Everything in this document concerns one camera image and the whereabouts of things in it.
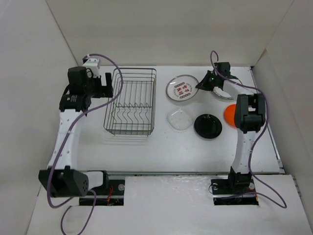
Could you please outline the white plate green rim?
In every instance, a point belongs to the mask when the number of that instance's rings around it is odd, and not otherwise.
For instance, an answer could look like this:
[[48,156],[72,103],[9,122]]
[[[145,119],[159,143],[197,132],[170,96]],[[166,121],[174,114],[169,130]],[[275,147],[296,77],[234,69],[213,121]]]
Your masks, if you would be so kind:
[[226,92],[224,92],[222,89],[215,87],[213,89],[213,93],[214,95],[216,95],[217,97],[223,99],[223,100],[233,100],[233,98]]

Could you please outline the white plate red characters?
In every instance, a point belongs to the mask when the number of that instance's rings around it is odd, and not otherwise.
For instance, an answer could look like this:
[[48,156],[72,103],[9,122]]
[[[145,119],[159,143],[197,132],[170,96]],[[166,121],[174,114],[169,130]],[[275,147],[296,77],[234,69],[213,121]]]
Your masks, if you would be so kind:
[[197,78],[192,75],[178,75],[167,84],[166,94],[173,101],[190,100],[198,93],[198,83]]

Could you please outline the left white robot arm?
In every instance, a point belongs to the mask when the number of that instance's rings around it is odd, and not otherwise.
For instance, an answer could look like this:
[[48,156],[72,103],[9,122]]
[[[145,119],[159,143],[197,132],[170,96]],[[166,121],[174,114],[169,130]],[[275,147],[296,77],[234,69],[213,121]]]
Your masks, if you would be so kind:
[[67,77],[68,85],[59,103],[60,123],[53,155],[38,178],[54,198],[83,197],[90,189],[104,194],[110,186],[106,171],[79,171],[77,152],[92,98],[113,96],[112,75],[105,73],[106,84],[102,85],[97,69],[72,67]]

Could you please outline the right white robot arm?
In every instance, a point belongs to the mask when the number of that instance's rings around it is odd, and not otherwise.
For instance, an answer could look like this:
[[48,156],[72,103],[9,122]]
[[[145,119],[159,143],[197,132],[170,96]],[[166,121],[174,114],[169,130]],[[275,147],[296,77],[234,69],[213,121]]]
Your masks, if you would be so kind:
[[196,88],[212,91],[220,88],[236,100],[234,123],[237,128],[237,146],[234,161],[226,179],[211,181],[214,195],[236,195],[247,193],[253,181],[251,172],[251,153],[256,136],[265,124],[266,102],[261,92],[253,93],[252,87],[242,85],[230,73],[228,62],[213,64]]

